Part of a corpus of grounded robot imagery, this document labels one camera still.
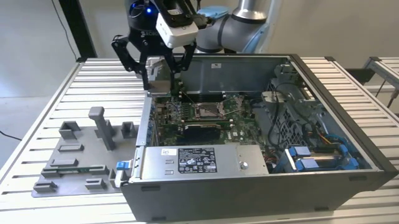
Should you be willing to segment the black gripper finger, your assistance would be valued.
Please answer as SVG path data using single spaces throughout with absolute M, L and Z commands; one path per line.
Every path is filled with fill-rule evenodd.
M 175 74 L 180 73 L 181 71 L 185 71 L 189 67 L 192 57 L 193 57 L 193 52 L 196 49 L 196 43 L 192 42 L 188 45 L 184 45 L 184 54 L 183 57 L 179 61 L 176 61 L 172 53 L 172 49 L 168 49 L 164 54 L 164 59 L 167 62 L 167 65 L 169 67 L 169 78 L 171 78 L 171 91 L 175 89 Z
M 149 89 L 148 75 L 147 75 L 147 58 L 148 58 L 148 42 L 145 40 L 139 41 L 139 52 L 140 52 L 140 60 L 135 61 L 132 58 L 127 44 L 129 43 L 129 39 L 127 36 L 116 35 L 112 39 L 112 48 L 115 53 L 120 59 L 120 62 L 128 72 L 133 71 L 136 74 L 141 75 L 143 80 L 143 88 L 144 90 Z

